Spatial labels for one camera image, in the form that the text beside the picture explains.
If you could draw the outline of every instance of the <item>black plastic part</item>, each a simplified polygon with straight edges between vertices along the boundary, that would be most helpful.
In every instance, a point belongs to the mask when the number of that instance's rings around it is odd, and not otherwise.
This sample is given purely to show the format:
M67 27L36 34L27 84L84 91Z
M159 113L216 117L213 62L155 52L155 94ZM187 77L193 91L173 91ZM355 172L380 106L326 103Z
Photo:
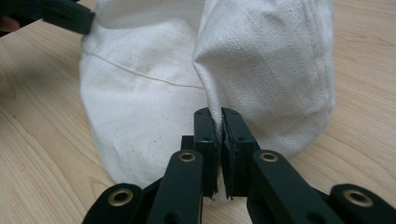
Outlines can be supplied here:
M260 149L239 113L223 108L223 116L226 190L247 197L254 224L396 223L395 209L367 189L341 185L330 196L312 189L281 154ZM221 144L207 108L195 113L194 127L194 136L182 136L163 179L143 190L125 184L106 190L83 223L201 223L204 189L211 196L217 183ZM111 193L120 189L130 189L133 199L109 205Z
M282 155L259 150L251 156L252 179L276 223L344 223Z
M43 21L87 35L95 14L88 8L68 0L42 0Z
M228 197L246 197L248 192L248 161L260 147L242 116L223 108L223 145L221 168Z
M220 143L208 108L194 113L194 150L204 156L204 196L218 192Z
M359 186L334 186L329 203L346 223L396 223L396 210L371 191Z
M203 156L194 150L181 150L172 155L151 207L148 224L201 223L203 165Z
M41 0L1 0L0 16L21 16L37 20L41 17Z
M112 205L110 199L113 193L120 193L118 201L122 202L125 198L122 195L128 189L132 192L132 200L125 205ZM118 184L103 192L95 204L88 211L83 224L125 224L137 223L134 218L143 199L142 189L136 185Z
M276 220L266 203L258 203L247 198L247 211L253 224L276 224Z

